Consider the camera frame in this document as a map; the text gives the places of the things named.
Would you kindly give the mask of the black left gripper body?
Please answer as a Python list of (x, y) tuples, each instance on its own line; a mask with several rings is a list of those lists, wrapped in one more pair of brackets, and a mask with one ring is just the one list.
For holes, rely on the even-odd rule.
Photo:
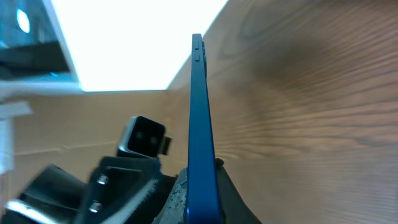
[(154, 158), (105, 156), (87, 183), (52, 164), (6, 203), (1, 223), (152, 223), (176, 180)]

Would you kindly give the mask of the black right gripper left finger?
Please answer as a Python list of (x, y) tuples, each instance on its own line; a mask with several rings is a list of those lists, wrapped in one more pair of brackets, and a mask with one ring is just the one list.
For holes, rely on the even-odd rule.
[(187, 200), (187, 168), (180, 171), (169, 196), (152, 224), (184, 224)]

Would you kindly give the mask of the blue Galaxy smartphone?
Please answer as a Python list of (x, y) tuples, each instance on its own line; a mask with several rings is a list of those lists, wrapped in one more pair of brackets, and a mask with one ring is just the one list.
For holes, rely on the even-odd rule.
[(192, 35), (187, 167), (187, 222), (220, 224), (220, 197), (201, 34)]

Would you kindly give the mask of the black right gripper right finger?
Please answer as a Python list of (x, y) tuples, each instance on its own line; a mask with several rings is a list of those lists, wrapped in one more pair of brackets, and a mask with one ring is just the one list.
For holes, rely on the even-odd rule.
[(224, 161), (216, 158), (215, 164), (223, 224), (261, 224), (258, 217), (244, 203), (229, 178), (226, 169), (223, 167)]

